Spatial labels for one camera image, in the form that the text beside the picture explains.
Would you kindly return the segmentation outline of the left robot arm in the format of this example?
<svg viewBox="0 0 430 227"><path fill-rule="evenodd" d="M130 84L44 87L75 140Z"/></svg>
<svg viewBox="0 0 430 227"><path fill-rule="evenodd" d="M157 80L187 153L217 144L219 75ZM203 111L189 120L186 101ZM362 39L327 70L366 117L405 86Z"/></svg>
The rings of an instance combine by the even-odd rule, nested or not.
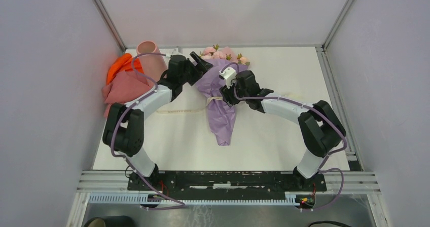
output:
<svg viewBox="0 0 430 227"><path fill-rule="evenodd" d="M147 190L159 185L157 169L143 147L145 120L162 106L174 101L183 91L184 84L194 85L214 65L195 52L187 58L181 54L168 55L168 68L156 81L139 72L138 75L154 83L154 87L137 99L125 104L114 103L109 111L102 142L110 147L113 157L123 158L140 176L140 184Z"/></svg>

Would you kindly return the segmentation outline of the black round object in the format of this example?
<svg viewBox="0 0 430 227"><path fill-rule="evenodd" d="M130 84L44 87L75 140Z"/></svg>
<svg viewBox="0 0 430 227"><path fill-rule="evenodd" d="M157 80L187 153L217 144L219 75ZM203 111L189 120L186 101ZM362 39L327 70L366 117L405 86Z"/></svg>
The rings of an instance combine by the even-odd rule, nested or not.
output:
<svg viewBox="0 0 430 227"><path fill-rule="evenodd" d="M88 220L83 227L135 227L135 221L129 216L94 217Z"/></svg>

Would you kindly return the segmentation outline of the pink cylindrical vase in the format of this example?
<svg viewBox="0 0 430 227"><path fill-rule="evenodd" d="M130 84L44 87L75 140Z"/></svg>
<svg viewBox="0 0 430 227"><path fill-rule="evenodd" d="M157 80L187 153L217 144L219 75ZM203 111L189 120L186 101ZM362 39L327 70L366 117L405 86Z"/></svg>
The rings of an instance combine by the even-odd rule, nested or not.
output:
<svg viewBox="0 0 430 227"><path fill-rule="evenodd" d="M152 41L144 41L136 47L137 54L142 53L161 53L158 46ZM161 55L143 55L138 58L143 68L143 73L155 80L160 80L161 75L168 67L165 63L164 56Z"/></svg>

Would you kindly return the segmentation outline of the pink cloth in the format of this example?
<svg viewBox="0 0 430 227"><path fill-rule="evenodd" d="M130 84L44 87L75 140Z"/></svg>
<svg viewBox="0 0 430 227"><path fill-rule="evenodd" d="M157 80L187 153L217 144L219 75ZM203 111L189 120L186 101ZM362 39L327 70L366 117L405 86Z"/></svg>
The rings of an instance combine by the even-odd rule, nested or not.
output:
<svg viewBox="0 0 430 227"><path fill-rule="evenodd" d="M102 88L102 95L106 109L103 116L108 117L112 104L135 100L139 96L148 92L153 85L150 85L146 78L137 75L133 71L121 71L115 78Z"/></svg>

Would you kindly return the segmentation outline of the cream printed ribbon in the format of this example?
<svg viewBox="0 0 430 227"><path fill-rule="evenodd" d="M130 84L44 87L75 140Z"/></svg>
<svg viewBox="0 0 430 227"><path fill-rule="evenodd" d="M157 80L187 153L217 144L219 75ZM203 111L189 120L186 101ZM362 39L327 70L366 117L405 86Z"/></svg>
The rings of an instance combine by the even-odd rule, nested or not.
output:
<svg viewBox="0 0 430 227"><path fill-rule="evenodd" d="M272 96L272 97L275 97L275 99L279 99L280 100L280 97L283 97L284 95L274 95L274 96ZM206 100L206 105L204 106L204 107L202 107L202 108L198 108L198 109L177 109L177 110L161 110L161 109L159 109L159 110L157 110L156 111L156 113L159 113L159 114L189 114L189 113L197 113L197 112L201 112L201 111L205 111L206 110L206 108L208 107L208 105L211 103L211 101L213 101L213 100L222 100L222 97L220 97L220 96L215 96L215 97L209 97L209 98L207 98L207 100ZM301 110L305 110L305 108L303 107L303 106L300 106L300 105L298 105L299 106L299 108L301 109Z"/></svg>

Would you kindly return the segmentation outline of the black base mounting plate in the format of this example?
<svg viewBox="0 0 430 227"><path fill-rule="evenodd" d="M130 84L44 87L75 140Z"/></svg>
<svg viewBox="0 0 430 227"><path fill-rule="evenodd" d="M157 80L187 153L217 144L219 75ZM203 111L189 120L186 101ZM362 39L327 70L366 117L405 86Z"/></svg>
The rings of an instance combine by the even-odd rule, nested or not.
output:
<svg viewBox="0 0 430 227"><path fill-rule="evenodd" d="M129 191L150 186L176 200L283 200L286 192L325 192L325 177L310 179L293 171L158 171L142 180L128 179Z"/></svg>

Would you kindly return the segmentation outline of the orange cloth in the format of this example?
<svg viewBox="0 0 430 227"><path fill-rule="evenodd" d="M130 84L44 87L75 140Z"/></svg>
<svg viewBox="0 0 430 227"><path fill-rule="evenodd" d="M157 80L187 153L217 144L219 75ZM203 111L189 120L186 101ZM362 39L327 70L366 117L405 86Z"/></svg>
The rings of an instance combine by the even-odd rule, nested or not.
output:
<svg viewBox="0 0 430 227"><path fill-rule="evenodd" d="M118 57L115 62L109 67L105 84L109 85L118 73L126 72L126 75L131 75L133 78L137 78L132 66L133 56L130 53L124 53L120 57Z"/></svg>

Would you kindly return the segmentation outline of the purple paper flower bouquet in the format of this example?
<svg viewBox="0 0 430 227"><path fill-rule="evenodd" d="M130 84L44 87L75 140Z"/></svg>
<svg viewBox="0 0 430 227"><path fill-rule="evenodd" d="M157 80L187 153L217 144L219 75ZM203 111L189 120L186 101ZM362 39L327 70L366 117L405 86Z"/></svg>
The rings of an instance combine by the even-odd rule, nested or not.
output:
<svg viewBox="0 0 430 227"><path fill-rule="evenodd" d="M218 45L206 47L200 57L213 67L194 84L196 89L207 98L206 115L210 131L215 135L219 146L231 143L236 120L236 110L222 100L220 88L225 85L219 72L226 66L236 71L244 71L249 67L249 60L242 54L235 54L229 47Z"/></svg>

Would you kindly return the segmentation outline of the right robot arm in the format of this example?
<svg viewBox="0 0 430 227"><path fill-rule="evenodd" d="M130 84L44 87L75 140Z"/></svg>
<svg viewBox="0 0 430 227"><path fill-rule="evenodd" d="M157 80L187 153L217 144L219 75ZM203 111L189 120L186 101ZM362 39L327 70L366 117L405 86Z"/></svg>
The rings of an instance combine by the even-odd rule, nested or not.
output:
<svg viewBox="0 0 430 227"><path fill-rule="evenodd" d="M263 89L250 70L236 72L233 68L224 68L219 77L225 82L220 93L230 107L245 102L252 110L281 117L299 126L306 151L294 169L293 185L296 189L305 191L311 187L313 176L328 157L336 153L335 147L340 143L347 147L346 131L326 101L308 104Z"/></svg>

